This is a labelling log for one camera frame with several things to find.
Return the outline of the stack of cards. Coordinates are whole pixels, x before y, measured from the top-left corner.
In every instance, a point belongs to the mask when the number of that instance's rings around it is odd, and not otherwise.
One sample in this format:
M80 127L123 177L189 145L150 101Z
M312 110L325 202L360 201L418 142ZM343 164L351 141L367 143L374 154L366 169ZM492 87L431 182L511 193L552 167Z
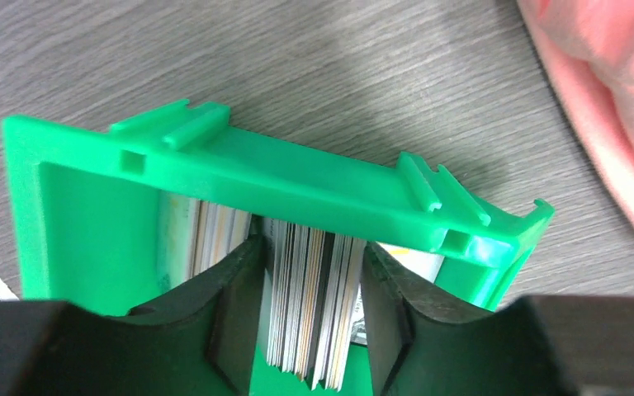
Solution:
M264 238L262 392L302 386L308 394L371 394L367 350L375 339L367 334L362 296L364 239L311 226L303 216L326 209L275 190L245 190L226 202L170 191L156 199L162 291L205 275L251 236Z

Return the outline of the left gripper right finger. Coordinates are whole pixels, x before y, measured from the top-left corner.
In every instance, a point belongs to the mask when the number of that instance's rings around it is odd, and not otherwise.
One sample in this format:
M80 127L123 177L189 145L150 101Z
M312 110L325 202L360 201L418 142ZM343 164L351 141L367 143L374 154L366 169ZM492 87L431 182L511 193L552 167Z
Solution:
M490 312L370 243L362 298L376 395L634 395L634 297L525 295Z

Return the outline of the green card tray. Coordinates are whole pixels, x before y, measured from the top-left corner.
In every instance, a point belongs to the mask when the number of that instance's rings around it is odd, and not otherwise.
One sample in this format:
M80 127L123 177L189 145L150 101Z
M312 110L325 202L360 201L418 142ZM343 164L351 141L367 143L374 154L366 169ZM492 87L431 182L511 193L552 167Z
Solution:
M490 315L554 210L402 153L384 167L176 101L105 134L2 122L24 304L18 395L512 395Z

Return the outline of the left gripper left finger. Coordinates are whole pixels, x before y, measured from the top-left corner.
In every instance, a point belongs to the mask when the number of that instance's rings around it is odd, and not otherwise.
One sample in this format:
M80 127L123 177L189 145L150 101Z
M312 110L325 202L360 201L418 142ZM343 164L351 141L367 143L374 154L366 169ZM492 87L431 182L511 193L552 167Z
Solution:
M0 395L247 395L264 238L122 317L0 301Z

